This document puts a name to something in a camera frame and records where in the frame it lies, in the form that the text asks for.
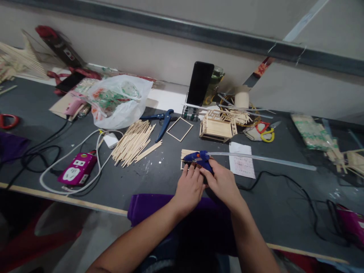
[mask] bundle of wooden sticks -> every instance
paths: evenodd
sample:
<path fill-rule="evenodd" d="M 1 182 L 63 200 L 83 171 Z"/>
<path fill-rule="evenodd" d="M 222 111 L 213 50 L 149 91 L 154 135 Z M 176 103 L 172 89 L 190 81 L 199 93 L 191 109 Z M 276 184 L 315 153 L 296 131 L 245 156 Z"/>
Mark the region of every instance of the bundle of wooden sticks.
<path fill-rule="evenodd" d="M 142 153 L 151 141 L 149 136 L 154 130 L 154 127 L 155 124 L 151 126 L 149 121 L 138 120 L 133 123 L 119 140 L 112 153 L 113 160 L 116 161 L 115 166 L 119 162 L 122 162 L 122 167 L 130 166 L 133 161 L 138 162 L 158 148 L 162 144 L 162 141 L 159 141 Z"/>

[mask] purple fabric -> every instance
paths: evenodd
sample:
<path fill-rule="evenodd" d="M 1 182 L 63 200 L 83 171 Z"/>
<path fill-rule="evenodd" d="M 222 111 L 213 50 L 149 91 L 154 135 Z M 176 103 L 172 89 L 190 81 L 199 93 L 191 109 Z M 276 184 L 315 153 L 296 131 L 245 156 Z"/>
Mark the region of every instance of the purple fabric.
<path fill-rule="evenodd" d="M 128 210 L 128 219 L 132 227 L 167 204 L 173 195 L 138 194 L 133 195 Z M 236 245 L 229 209 L 219 200 L 202 198 L 194 211 L 185 218 L 173 232 L 193 230 L 206 239 L 215 252 L 236 256 Z"/>
<path fill-rule="evenodd" d="M 11 162 L 20 157 L 29 145 L 29 140 L 20 136 L 0 132 L 1 162 Z"/>

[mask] floor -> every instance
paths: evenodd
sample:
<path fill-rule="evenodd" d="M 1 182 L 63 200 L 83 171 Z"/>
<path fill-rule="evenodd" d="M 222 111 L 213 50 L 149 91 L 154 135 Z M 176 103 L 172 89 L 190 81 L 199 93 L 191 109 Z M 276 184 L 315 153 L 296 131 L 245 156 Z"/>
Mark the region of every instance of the floor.
<path fill-rule="evenodd" d="M 88 217 L 81 236 L 75 242 L 50 251 L 11 273 L 29 273 L 39 266 L 45 273 L 84 273 L 112 242 L 130 229 L 130 221 L 124 216 L 83 209 L 84 213 Z M 235 257 L 230 257 L 230 267 L 232 273 L 241 272 Z"/>

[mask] wooden table edge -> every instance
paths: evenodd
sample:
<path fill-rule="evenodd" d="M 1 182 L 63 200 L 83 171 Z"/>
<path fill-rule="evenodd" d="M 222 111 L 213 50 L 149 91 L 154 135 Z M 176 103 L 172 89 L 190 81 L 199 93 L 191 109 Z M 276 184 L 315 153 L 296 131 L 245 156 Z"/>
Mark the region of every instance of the wooden table edge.
<path fill-rule="evenodd" d="M 8 185 L 6 183 L 0 182 L 0 188 L 6 188 L 7 186 Z M 113 214 L 117 214 L 117 215 L 127 216 L 127 214 L 128 214 L 128 211 L 126 211 L 126 210 L 115 209 L 112 207 L 107 207 L 107 206 L 103 206 L 103 205 L 99 205 L 99 204 L 95 204 L 95 203 L 91 203 L 91 202 L 77 200 L 74 198 L 66 197 L 63 195 L 58 195 L 55 193 L 49 193 L 46 191 L 33 190 L 30 188 L 20 187 L 20 186 L 15 186 L 15 185 L 11 186 L 10 190 L 20 192 L 20 193 L 26 193 L 26 194 L 37 196 L 37 197 L 47 198 L 47 199 L 51 199 L 51 200 L 55 200 L 55 201 L 60 201 L 60 202 L 64 202 L 64 203 L 68 203 L 68 204 L 72 204 L 72 205 L 77 205 L 80 207 L 85 207 L 85 208 L 89 208 L 89 209 L 113 213 Z M 288 247 L 279 246 L 279 245 L 273 245 L 270 243 L 267 243 L 267 246 L 271 249 L 305 255 L 305 256 L 309 256 L 309 257 L 313 257 L 313 258 L 329 260 L 332 262 L 349 264 L 349 262 L 346 260 L 342 260 L 342 259 L 338 259 L 338 258 L 334 258 L 334 257 L 330 257 L 330 256 L 325 256 L 325 255 L 321 255 L 321 254 L 311 253 L 311 252 L 307 252 L 307 251 L 303 251 L 303 250 L 299 250 L 299 249 L 288 248 Z"/>

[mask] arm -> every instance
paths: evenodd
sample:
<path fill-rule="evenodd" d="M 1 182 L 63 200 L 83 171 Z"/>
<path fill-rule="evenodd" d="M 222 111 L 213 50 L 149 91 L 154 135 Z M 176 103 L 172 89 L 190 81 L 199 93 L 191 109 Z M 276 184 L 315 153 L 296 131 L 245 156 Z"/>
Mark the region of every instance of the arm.
<path fill-rule="evenodd" d="M 231 212 L 241 268 L 253 273 L 280 272 L 270 249 L 254 222 L 248 205 L 236 186 L 234 174 L 213 159 L 210 159 L 209 163 L 215 177 L 206 169 L 201 169 L 201 173 L 206 176 L 209 187 Z"/>
<path fill-rule="evenodd" d="M 132 272 L 199 203 L 205 189 L 200 168 L 185 165 L 171 201 L 121 235 L 86 273 Z"/>

